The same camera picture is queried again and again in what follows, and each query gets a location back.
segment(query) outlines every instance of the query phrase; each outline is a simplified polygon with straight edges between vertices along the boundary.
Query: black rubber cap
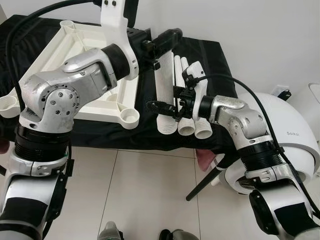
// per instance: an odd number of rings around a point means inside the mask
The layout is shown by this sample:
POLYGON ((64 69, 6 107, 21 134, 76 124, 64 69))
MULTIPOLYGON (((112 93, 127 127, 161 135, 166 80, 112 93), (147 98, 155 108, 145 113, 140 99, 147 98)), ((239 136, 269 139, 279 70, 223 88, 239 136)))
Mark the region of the black rubber cap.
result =
POLYGON ((130 66, 126 55, 116 44, 111 44, 101 49, 110 59, 114 75, 117 80, 124 78, 130 74, 130 66))
POLYGON ((199 117, 208 119, 211 113, 211 105, 214 98, 212 96, 203 96, 200 107, 199 107, 199 117))

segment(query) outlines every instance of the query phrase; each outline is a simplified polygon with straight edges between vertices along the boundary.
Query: black stand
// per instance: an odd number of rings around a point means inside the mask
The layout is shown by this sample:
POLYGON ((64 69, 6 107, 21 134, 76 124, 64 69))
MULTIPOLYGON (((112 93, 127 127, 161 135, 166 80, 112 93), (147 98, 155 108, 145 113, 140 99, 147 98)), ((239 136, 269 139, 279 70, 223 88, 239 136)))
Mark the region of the black stand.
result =
POLYGON ((223 170, 230 167, 235 161, 239 159, 237 152, 226 153, 224 158, 218 163, 218 165, 209 172, 207 176, 186 196, 186 200, 190 201, 194 198, 202 189, 205 188, 213 179, 215 179, 223 170))

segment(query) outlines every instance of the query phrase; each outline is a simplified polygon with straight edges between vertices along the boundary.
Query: white floor tile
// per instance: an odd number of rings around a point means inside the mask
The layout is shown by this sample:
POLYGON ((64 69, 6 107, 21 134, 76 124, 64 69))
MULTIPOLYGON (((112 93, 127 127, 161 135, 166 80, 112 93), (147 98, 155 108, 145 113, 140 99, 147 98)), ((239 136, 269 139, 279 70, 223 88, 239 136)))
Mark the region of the white floor tile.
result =
POLYGON ((104 211, 116 150, 73 147, 73 177, 61 215, 53 222, 46 240, 95 240, 104 211))
MULTIPOLYGON (((196 165, 199 183, 208 173, 196 165)), ((258 227, 248 196, 238 195, 221 184, 207 185, 198 195, 201 240, 276 240, 258 227)))
POLYGON ((194 158, 194 149, 193 148, 177 148, 171 151, 160 151, 160 150, 126 150, 136 153, 146 153, 146 154, 158 154, 158 155, 166 155, 166 156, 175 156, 175 157, 183 157, 183 158, 194 158))
POLYGON ((166 228, 199 237, 197 200, 185 200, 195 183, 191 158, 119 151, 101 230, 114 221, 127 240, 156 240, 166 228))

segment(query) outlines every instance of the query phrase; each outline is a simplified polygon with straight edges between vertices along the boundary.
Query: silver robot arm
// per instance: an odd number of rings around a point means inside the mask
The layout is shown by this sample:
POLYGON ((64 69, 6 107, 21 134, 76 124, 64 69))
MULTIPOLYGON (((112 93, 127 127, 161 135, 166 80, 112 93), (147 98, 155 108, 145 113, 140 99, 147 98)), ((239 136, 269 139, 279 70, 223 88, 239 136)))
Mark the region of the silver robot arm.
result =
MULTIPOLYGON (((196 113, 227 129, 247 170, 245 177, 255 187, 249 200, 259 227, 281 240, 318 240, 320 228, 312 219, 310 203, 290 166, 279 155, 263 115, 240 99, 221 95, 204 96, 196 109, 194 88, 202 76, 199 62, 182 73, 186 88, 174 87, 182 106, 179 112, 175 106, 159 101, 148 102, 148 107, 177 121, 196 113)), ((188 201, 189 196, 192 198, 194 193, 187 196, 188 201)))
POLYGON ((15 148, 0 199, 0 239, 40 240, 57 218, 66 194, 66 154, 74 116, 117 86, 129 63, 112 44, 68 59, 54 71, 32 75, 22 86, 15 148))

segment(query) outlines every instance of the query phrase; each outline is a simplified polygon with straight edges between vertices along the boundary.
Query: white bracket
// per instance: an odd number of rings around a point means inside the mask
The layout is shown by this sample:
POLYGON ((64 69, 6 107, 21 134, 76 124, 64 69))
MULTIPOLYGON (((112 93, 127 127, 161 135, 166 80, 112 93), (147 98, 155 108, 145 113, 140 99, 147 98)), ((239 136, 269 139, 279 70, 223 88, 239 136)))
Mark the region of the white bracket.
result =
POLYGON ((121 48, 129 62, 130 74, 123 79, 130 81, 138 76, 139 66, 127 35, 128 19, 124 17, 125 3, 125 0, 102 0, 100 21, 106 43, 116 44, 121 48))

